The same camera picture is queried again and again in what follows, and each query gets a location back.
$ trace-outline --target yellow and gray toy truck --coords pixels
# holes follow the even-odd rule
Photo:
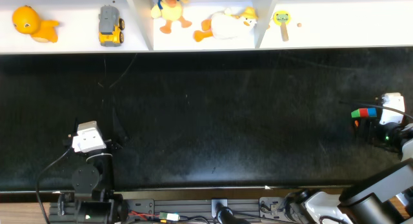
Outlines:
[[[120,18],[119,10],[113,6],[101,7],[99,14],[99,40],[102,46],[120,46],[124,37],[125,21]]]

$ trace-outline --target toy handle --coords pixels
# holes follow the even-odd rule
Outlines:
[[[288,41],[287,24],[281,23],[281,37],[283,41]]]

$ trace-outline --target toy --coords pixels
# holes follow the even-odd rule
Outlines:
[[[281,27],[281,37],[283,41],[288,41],[287,25],[291,21],[291,16],[287,11],[278,11],[274,14],[274,22]]]
[[[158,0],[152,8],[150,15],[154,19],[162,16],[166,20],[166,25],[160,28],[162,33],[170,34],[172,31],[170,27],[174,21],[180,21],[182,28],[188,28],[192,25],[192,22],[185,20],[182,16],[183,7],[180,1],[185,4],[189,2],[189,0]]]
[[[120,18],[119,10],[113,6],[101,7],[99,14],[99,40],[102,46],[120,46],[123,41],[122,30],[125,21]]]
[[[59,25],[57,21],[45,21],[39,17],[30,6],[19,7],[13,13],[15,29],[22,34],[30,34],[35,41],[40,43],[57,42],[57,34],[54,30]]]
[[[257,23],[258,16],[252,7],[247,7],[241,15],[233,15],[231,9],[212,15],[211,19],[202,22],[202,31],[194,32],[197,42],[206,37],[216,39],[232,39],[249,33]]]

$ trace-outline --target white plush duck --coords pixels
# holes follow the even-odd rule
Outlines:
[[[247,7],[241,15],[233,15],[231,9],[212,15],[211,19],[202,22],[202,31],[194,32],[197,42],[206,37],[214,36],[216,39],[232,39],[245,35],[254,28],[258,16],[252,7]]]

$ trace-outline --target black table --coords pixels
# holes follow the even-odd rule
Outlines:
[[[0,57],[0,191],[33,191],[75,118],[108,136],[112,110],[131,137],[114,153],[117,190],[344,185],[399,162],[356,141],[338,101],[401,92],[412,113],[411,48],[138,54],[124,73],[133,57]],[[41,189],[70,188],[84,160]]]

